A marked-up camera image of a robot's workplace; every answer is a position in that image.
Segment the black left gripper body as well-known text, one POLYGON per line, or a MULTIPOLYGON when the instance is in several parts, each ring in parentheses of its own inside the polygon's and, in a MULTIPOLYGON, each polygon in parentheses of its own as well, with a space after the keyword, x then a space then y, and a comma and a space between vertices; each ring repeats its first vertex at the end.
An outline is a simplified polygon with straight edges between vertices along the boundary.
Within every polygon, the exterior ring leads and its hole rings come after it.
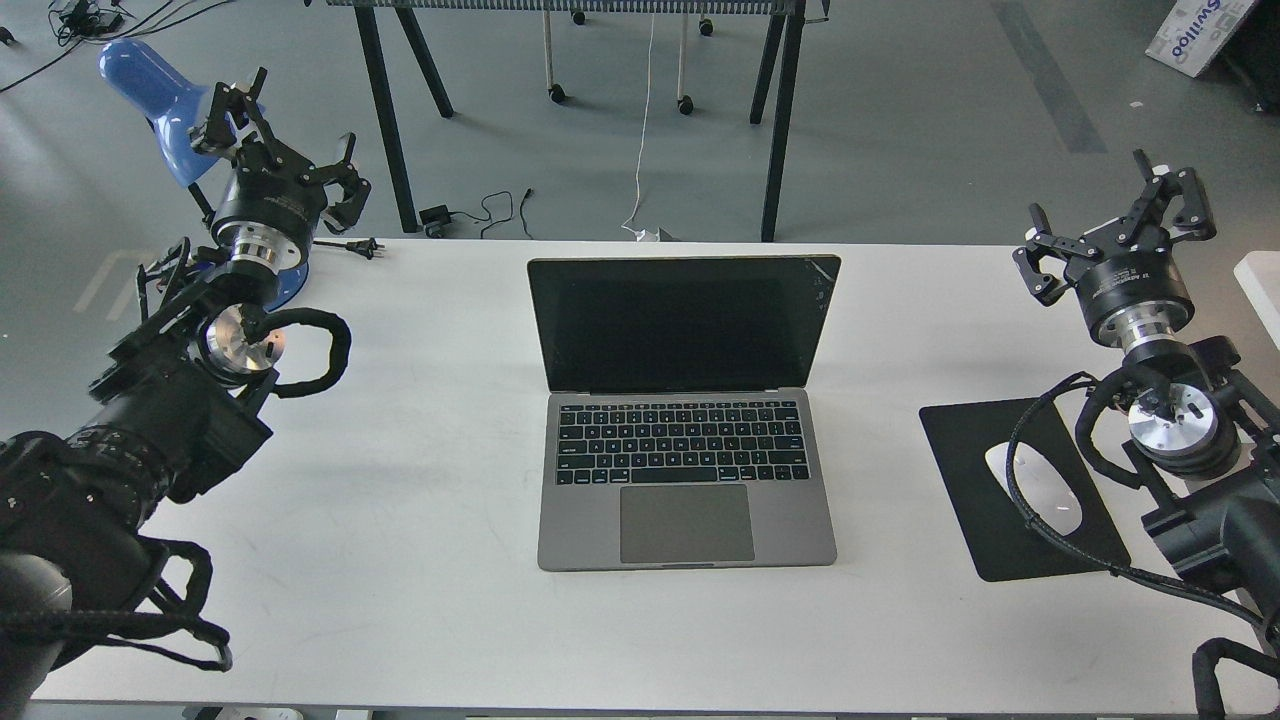
POLYGON ((325 206, 325 190, 302 184, 297 176, 241 168, 227 182, 210 234, 221 246, 234 245, 248 228, 278 236, 275 266, 291 269, 308 260, 325 206))

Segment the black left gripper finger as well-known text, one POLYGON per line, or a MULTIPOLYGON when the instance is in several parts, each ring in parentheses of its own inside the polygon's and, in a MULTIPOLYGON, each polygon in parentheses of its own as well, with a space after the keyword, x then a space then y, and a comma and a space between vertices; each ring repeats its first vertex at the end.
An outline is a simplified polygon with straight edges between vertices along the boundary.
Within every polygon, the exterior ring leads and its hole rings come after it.
POLYGON ((346 233, 358 222, 372 190, 371 183, 358 173, 355 164, 356 143, 355 132, 342 135, 333 163, 310 167, 300 174, 303 187, 325 190, 337 186, 340 190, 340 199, 326 200, 319 215, 325 227, 338 234, 346 233))
POLYGON ((283 170, 283 142, 265 119, 260 96, 268 69, 260 67, 248 83, 216 82, 200 101, 197 122, 189 128, 189 147, 211 163, 237 161, 247 155, 265 172, 283 170))

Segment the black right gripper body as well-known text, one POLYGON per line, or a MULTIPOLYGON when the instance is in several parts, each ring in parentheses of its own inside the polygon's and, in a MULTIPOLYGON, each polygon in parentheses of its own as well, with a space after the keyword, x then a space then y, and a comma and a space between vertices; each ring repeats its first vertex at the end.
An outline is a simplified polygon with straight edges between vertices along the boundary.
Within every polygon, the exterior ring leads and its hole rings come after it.
POLYGON ((1139 320, 1153 319, 1171 334, 1196 314, 1185 282, 1172 261, 1174 241, 1155 234, 1144 242, 1123 245, 1119 238, 1083 241, 1098 249, 1100 260, 1076 282, 1076 299, 1091 338, 1100 346, 1130 348, 1139 320))

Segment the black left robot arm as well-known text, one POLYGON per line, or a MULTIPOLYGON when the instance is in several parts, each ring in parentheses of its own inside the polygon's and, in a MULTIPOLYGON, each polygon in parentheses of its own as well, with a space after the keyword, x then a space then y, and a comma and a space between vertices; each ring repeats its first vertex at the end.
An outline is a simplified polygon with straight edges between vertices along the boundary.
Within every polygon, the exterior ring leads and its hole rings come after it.
POLYGON ((251 85, 212 87, 196 152, 232 164, 216 208, 200 201, 212 247, 182 242, 138 272, 163 283, 154 311, 90 387, 100 413, 61 438, 3 442, 3 716, 46 676, 99 646, 131 647, 224 673, 230 637, 202 618, 212 579, 196 543, 143 536, 164 500, 187 503, 238 473, 270 438, 270 396, 298 398, 346 373, 352 334, 337 314, 271 311, 282 264, 308 256, 319 224, 355 224, 371 186, 355 137, 317 165, 283 143, 251 85))

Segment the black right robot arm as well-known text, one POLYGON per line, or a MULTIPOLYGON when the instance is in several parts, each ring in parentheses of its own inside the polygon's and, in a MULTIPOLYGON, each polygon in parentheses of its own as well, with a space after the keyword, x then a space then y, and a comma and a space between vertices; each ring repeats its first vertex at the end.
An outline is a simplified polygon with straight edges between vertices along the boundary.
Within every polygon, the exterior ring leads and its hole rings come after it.
POLYGON ((1172 250, 1213 238, 1215 219, 1193 168, 1156 167, 1142 150, 1134 159, 1144 182, 1138 199, 1083 234, 1056 234, 1043 208, 1029 208, 1032 225, 1012 252, 1029 295, 1051 306, 1073 291, 1091 340, 1121 350, 1123 363, 1103 378, 1078 372, 1036 398, 997 448, 993 474, 1024 527, 1056 550, 1254 628, 1260 650, 1212 638, 1193 653, 1196 710, 1224 719, 1221 661, 1277 676, 1277 406, 1239 369, 1228 337, 1192 345, 1176 337, 1196 307, 1172 250), (1082 548, 1024 496, 1024 427, 1074 389, 1087 392, 1074 428, 1079 455, 1102 477, 1149 493, 1155 509, 1143 528, 1171 577, 1082 548))

